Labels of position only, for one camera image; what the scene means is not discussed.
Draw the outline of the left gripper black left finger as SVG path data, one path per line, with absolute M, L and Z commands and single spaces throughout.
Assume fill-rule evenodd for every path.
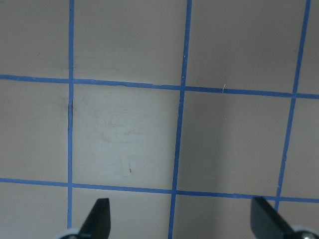
M 80 228 L 78 239 L 107 239 L 111 231 L 110 202 L 108 198 L 97 199 Z

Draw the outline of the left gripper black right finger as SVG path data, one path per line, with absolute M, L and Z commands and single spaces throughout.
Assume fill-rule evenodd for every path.
M 288 239 L 291 226 L 263 197 L 251 200 L 250 228 L 256 239 Z

